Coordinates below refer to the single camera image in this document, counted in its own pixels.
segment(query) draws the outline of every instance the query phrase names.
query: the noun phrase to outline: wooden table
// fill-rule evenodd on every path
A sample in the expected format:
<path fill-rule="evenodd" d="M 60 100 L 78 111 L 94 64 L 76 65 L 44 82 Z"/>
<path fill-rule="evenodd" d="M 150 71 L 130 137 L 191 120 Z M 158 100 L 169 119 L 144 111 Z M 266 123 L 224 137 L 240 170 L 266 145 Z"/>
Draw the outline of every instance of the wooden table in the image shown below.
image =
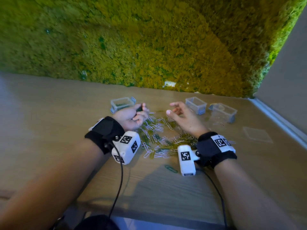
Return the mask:
<path fill-rule="evenodd" d="M 295 220 L 307 225 L 307 153 L 247 99 L 3 73 L 0 196 L 20 189 L 45 166 L 60 160 L 90 126 L 110 115 L 110 100 L 124 96 L 146 102 L 151 111 L 165 111 L 170 102 L 192 96 L 237 109 L 235 123 L 225 127 L 212 125 L 209 112 L 200 118 L 212 130 L 235 141 L 241 166 Z M 248 139 L 244 126 L 264 129 L 273 143 Z M 151 160 L 144 158 L 144 153 L 140 149 L 124 166 L 114 215 L 195 229 L 223 228 L 220 198 L 204 174 L 183 177 L 178 158 Z M 221 190 L 214 173 L 208 173 Z M 109 159 L 78 198 L 78 206 L 108 212 L 119 182 L 120 166 Z"/>

